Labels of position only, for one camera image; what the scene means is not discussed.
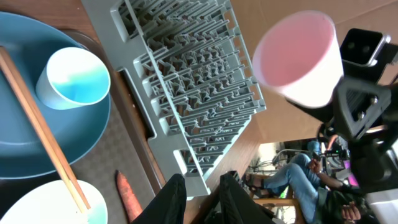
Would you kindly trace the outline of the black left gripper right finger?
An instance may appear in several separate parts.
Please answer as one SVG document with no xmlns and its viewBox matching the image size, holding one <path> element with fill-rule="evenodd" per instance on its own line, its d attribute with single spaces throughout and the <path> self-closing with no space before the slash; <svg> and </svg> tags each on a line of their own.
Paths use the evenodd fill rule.
<svg viewBox="0 0 398 224">
<path fill-rule="evenodd" d="M 216 221 L 222 224 L 274 224 L 273 214 L 256 204 L 232 173 L 220 177 L 221 211 Z"/>
</svg>

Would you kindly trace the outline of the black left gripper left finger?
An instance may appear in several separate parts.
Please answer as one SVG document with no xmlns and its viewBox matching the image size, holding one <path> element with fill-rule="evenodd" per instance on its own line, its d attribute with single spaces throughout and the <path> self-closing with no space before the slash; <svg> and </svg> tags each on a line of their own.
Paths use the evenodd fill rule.
<svg viewBox="0 0 398 224">
<path fill-rule="evenodd" d="M 132 224 L 183 224 L 186 203 L 185 179 L 174 174 Z"/>
</svg>

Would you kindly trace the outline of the pink cup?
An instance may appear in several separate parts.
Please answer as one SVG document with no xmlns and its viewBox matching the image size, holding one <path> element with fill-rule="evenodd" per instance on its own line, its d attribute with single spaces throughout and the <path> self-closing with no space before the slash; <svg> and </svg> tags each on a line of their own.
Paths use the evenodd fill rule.
<svg viewBox="0 0 398 224">
<path fill-rule="evenodd" d="M 333 20 L 320 11 L 300 11 L 274 25 L 252 58 L 261 85 L 306 108 L 332 99 L 343 76 Z"/>
</svg>

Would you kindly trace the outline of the light blue cup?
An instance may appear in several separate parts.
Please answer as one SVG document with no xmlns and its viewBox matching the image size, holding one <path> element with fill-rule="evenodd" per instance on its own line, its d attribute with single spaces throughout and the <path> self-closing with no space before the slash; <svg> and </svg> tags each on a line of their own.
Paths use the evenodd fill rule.
<svg viewBox="0 0 398 224">
<path fill-rule="evenodd" d="M 49 108 L 69 110 L 99 103 L 110 87 L 110 74 L 99 57 L 82 48 L 66 47 L 50 56 L 35 93 Z"/>
</svg>

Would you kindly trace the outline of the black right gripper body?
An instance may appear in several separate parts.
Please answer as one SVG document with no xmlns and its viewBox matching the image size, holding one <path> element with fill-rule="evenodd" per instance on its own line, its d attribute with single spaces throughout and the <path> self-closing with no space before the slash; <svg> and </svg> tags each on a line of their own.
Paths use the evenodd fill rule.
<svg viewBox="0 0 398 224">
<path fill-rule="evenodd" d="M 330 120 L 318 136 L 342 137 L 348 143 L 351 171 L 362 191 L 397 188 L 397 83 L 378 85 L 342 78 L 326 111 Z"/>
</svg>

